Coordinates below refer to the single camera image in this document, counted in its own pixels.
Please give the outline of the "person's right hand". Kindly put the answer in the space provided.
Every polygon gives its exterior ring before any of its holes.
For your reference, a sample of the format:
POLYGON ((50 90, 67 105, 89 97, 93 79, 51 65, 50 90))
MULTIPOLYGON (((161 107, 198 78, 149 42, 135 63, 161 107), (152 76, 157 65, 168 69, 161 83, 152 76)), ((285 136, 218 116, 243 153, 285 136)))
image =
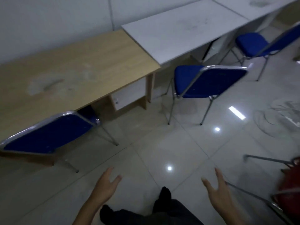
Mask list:
POLYGON ((213 193, 208 193, 208 197, 212 206, 214 207, 214 209, 225 206, 234 207, 229 189, 223 178, 222 172, 218 168, 215 168, 215 174, 218 181, 218 188, 214 189, 213 193))

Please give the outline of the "light wooden desk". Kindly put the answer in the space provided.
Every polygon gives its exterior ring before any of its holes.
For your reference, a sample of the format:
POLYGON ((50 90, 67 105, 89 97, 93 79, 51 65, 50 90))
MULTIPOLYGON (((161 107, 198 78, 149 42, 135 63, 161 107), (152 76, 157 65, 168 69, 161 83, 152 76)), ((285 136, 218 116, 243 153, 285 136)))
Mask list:
POLYGON ((0 143, 77 111, 160 68, 124 30, 0 65, 0 143))

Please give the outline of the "person's dark trousers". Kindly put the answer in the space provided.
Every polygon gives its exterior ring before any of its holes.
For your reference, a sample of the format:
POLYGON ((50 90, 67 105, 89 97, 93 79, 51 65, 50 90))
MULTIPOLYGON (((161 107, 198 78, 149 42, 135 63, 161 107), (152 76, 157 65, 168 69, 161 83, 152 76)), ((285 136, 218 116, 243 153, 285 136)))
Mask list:
POLYGON ((107 225, 204 225, 178 200, 162 205, 156 200, 153 212, 144 216, 125 209, 113 212, 107 225))

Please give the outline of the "person's left forearm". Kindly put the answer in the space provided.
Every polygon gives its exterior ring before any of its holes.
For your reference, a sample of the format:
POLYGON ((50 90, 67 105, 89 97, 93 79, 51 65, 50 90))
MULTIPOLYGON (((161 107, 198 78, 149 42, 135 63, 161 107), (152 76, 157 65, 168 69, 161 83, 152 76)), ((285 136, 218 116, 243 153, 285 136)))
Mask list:
POLYGON ((79 210, 72 225, 91 225, 96 212, 102 207, 106 201, 89 197, 79 210))

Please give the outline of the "person's right forearm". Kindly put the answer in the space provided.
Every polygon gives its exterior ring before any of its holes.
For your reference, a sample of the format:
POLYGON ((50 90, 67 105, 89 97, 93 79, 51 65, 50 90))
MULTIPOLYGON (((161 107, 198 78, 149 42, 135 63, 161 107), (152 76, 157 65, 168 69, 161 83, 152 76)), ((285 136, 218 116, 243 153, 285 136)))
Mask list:
POLYGON ((246 225, 234 207, 225 206, 216 209, 216 211, 222 217, 226 225, 246 225))

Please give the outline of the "white desk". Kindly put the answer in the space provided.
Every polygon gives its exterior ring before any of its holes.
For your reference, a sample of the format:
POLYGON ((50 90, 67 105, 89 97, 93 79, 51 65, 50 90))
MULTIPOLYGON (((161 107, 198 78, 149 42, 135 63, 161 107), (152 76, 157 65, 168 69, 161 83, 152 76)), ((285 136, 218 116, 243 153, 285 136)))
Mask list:
POLYGON ((289 4, 298 0, 213 0, 246 18, 245 31, 260 32, 268 27, 276 16, 289 4))
POLYGON ((200 0, 122 25, 122 28, 163 65, 247 22, 246 18, 213 0, 200 0))

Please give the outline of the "red metal-framed chair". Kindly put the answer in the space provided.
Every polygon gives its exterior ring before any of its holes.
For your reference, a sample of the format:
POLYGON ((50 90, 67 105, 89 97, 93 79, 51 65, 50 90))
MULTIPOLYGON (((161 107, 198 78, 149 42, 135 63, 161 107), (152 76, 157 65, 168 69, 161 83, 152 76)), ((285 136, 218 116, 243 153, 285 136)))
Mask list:
POLYGON ((226 185, 264 202, 286 225, 300 225, 300 156, 286 161, 248 154, 243 155, 244 161, 249 158, 281 163, 288 167, 288 169, 281 169, 284 178, 280 181, 276 192, 271 194, 268 200, 230 182, 226 181, 226 185))

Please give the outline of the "person's left hand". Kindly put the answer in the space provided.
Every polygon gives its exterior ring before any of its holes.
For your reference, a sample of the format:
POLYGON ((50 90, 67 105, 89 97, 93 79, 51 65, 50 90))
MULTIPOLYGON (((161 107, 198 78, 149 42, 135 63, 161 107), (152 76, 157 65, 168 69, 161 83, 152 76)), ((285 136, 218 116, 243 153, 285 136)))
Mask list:
POLYGON ((114 167, 107 168, 107 170, 98 179, 91 193, 92 198, 99 199, 100 201, 108 201, 113 196, 118 187, 113 186, 113 181, 110 181, 110 175, 113 169, 114 167))

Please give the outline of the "blue metal-framed chair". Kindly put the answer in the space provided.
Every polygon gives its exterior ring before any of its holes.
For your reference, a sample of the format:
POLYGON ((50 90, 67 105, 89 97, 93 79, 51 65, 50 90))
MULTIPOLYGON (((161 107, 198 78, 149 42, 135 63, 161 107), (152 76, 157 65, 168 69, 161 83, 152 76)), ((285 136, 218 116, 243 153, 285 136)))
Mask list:
POLYGON ((214 100, 248 74, 246 67, 226 65, 180 65, 174 70, 165 95, 172 91, 172 105, 168 118, 170 125, 176 99, 208 98, 209 105, 201 120, 205 118, 214 100))
POLYGON ((54 166, 59 161, 78 173, 56 150, 83 136, 93 128, 101 127, 116 146, 119 143, 107 131, 91 105, 77 111, 55 114, 18 132, 0 143, 0 158, 22 160, 29 163, 54 166))
POLYGON ((234 54, 241 66, 243 66, 245 60, 263 57, 265 62, 256 80, 258 82, 264 73, 269 58, 281 52, 299 38, 300 21, 293 24, 271 42, 268 42, 261 34, 256 32, 239 35, 235 39, 235 45, 223 56, 219 65, 229 52, 234 54))

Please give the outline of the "person's black shoe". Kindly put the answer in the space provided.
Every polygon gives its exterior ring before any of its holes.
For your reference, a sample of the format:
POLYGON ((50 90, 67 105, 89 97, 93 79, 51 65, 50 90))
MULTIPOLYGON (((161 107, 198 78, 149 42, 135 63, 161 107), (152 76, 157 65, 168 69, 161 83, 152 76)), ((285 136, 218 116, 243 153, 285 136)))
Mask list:
POLYGON ((171 204, 172 197, 168 188, 162 187, 158 199, 155 201, 152 213, 166 212, 171 204))
POLYGON ((104 225, 111 225, 113 217, 114 217, 114 211, 108 206, 103 205, 99 212, 100 221, 104 225))

